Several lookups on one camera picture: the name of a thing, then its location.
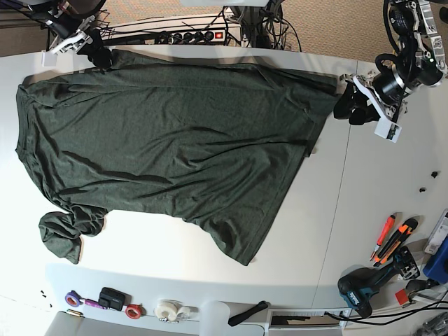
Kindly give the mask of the dark green t-shirt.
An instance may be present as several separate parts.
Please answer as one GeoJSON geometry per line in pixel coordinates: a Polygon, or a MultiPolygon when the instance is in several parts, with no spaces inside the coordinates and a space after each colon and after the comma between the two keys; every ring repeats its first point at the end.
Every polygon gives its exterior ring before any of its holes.
{"type": "Polygon", "coordinates": [[[248,265],[333,111],[336,80],[126,50],[112,59],[17,89],[17,156],[58,207],[40,219],[43,244],[77,263],[108,212],[137,211],[198,225],[248,265]]]}

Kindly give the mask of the orange black utility knife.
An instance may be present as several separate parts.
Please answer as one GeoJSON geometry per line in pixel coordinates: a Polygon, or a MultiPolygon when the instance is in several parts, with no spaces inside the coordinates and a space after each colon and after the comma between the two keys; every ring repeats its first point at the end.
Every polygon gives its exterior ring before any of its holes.
{"type": "Polygon", "coordinates": [[[379,252],[379,255],[374,258],[373,267],[385,264],[395,250],[413,233],[418,224],[419,222],[417,219],[408,218],[402,225],[400,225],[391,238],[386,242],[385,247],[379,252]]]}

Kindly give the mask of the blue box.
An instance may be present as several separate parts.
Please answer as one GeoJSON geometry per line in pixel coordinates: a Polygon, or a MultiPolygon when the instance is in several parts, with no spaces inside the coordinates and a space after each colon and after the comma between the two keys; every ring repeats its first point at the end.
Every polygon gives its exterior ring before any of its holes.
{"type": "Polygon", "coordinates": [[[439,284],[446,284],[448,280],[448,268],[447,268],[447,254],[448,241],[447,238],[443,241],[440,248],[435,255],[432,255],[425,267],[423,268],[424,275],[432,279],[439,284]]]}

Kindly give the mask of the red square tag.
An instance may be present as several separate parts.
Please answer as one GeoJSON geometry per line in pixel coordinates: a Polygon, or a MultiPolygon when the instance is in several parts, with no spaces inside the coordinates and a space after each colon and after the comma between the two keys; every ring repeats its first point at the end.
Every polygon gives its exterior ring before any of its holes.
{"type": "Polygon", "coordinates": [[[408,293],[405,289],[396,292],[395,298],[400,306],[407,305],[410,302],[408,293]]]}

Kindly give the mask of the purple tape roll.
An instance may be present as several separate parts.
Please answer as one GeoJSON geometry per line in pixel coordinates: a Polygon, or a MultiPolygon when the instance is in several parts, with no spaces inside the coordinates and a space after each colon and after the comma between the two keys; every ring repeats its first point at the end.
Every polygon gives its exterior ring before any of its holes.
{"type": "Polygon", "coordinates": [[[65,295],[64,299],[65,299],[65,302],[71,307],[79,307],[82,304],[81,296],[79,296],[77,294],[77,292],[74,290],[71,290],[70,292],[68,292],[65,295]]]}

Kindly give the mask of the white plastic cup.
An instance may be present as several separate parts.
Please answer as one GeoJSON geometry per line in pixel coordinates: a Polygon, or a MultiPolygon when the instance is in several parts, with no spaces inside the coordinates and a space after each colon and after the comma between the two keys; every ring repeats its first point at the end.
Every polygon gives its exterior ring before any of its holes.
{"type": "Polygon", "coordinates": [[[224,336],[230,317],[229,306],[221,301],[205,302],[199,310],[199,336],[224,336]]]}

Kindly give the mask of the red tape roll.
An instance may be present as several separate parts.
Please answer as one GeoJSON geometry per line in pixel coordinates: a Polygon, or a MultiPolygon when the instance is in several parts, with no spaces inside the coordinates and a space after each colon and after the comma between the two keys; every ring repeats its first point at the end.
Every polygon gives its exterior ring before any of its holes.
{"type": "Polygon", "coordinates": [[[140,304],[129,304],[125,308],[125,314],[130,319],[140,319],[144,313],[140,304]]]}

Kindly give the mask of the black power strip red switch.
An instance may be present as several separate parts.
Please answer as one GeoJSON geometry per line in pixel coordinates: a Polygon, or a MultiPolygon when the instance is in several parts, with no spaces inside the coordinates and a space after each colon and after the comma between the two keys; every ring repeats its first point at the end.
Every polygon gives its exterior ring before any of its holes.
{"type": "Polygon", "coordinates": [[[159,33],[154,44],[160,45],[225,45],[224,31],[186,31],[159,33]]]}

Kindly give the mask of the teal black cordless drill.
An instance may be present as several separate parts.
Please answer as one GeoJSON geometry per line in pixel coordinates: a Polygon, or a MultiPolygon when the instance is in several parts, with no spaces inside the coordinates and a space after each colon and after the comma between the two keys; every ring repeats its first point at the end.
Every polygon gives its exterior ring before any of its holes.
{"type": "Polygon", "coordinates": [[[414,280],[420,277],[417,263],[407,246],[401,247],[392,258],[392,261],[381,269],[368,269],[369,276],[362,276],[357,269],[343,277],[337,282],[340,296],[348,307],[354,309],[363,319],[372,315],[370,299],[380,292],[382,286],[389,282],[394,276],[400,275],[404,280],[414,280]]]}

